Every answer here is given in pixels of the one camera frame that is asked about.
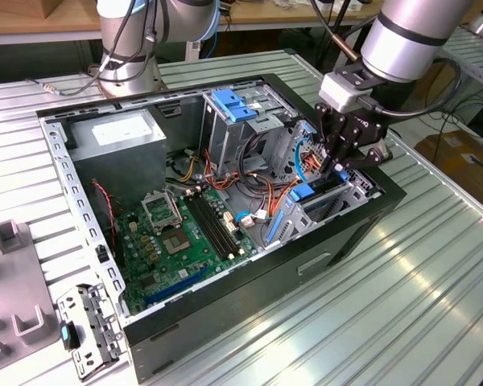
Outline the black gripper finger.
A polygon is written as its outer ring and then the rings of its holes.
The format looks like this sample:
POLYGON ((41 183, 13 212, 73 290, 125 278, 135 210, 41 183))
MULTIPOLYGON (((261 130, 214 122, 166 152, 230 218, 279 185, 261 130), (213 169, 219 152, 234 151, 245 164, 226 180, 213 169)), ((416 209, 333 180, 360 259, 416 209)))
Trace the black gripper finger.
POLYGON ((391 159, 390 149, 383 139, 372 144, 366 154, 363 154, 354 146, 349 147, 344 155, 335 158, 334 171, 362 170, 369 167, 379 166, 391 159))
POLYGON ((317 141, 324 146, 324 161, 321 164, 320 173, 330 174, 337 163, 336 156, 340 147, 340 134, 345 127, 345 115, 338 113, 324 102, 315 104, 318 119, 317 141))

